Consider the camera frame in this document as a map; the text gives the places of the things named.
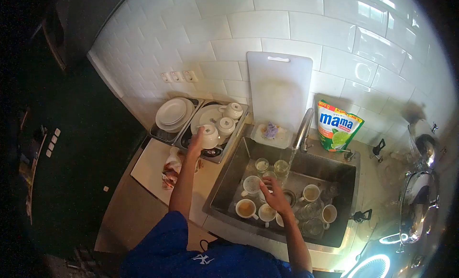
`metal pot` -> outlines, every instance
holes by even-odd
[[[428,234],[438,208],[438,181],[431,172],[409,173],[400,195],[401,246],[417,242]]]
[[[437,136],[434,134],[437,126],[432,128],[425,120],[418,120],[408,126],[410,132],[411,155],[415,159],[417,170],[433,170],[440,154]]]

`electrical outlet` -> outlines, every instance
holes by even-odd
[[[172,83],[172,79],[169,73],[161,73],[161,79],[163,79],[165,83]]]
[[[183,77],[180,72],[171,72],[171,78],[174,83],[183,83]]]
[[[196,75],[193,71],[183,71],[183,76],[185,77],[185,80],[189,83],[198,82],[198,78],[196,78]]]

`hand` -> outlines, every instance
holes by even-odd
[[[274,210],[276,210],[279,214],[285,215],[289,212],[292,212],[290,204],[285,199],[284,193],[282,189],[277,184],[275,178],[263,178],[264,182],[260,182],[260,189],[263,192],[264,197],[266,199],[267,204],[271,206]],[[271,185],[271,190],[273,193],[270,193],[266,187],[267,185]]]
[[[198,129],[198,133],[191,137],[191,143],[188,146],[187,157],[197,160],[201,155],[202,148],[202,136],[204,133],[204,126]]]

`sink drain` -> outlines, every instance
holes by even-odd
[[[283,192],[283,194],[285,196],[285,199],[290,204],[290,207],[293,207],[295,205],[295,203],[296,203],[295,194],[292,191],[288,190],[288,189],[284,189],[282,192]]]

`tile backsplash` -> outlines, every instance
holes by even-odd
[[[126,0],[88,57],[149,128],[175,95],[250,104],[247,51],[312,58],[308,106],[323,98],[362,117],[361,142],[392,148],[407,108],[438,133],[457,122],[448,61],[413,0]],[[172,70],[199,81],[164,83]]]

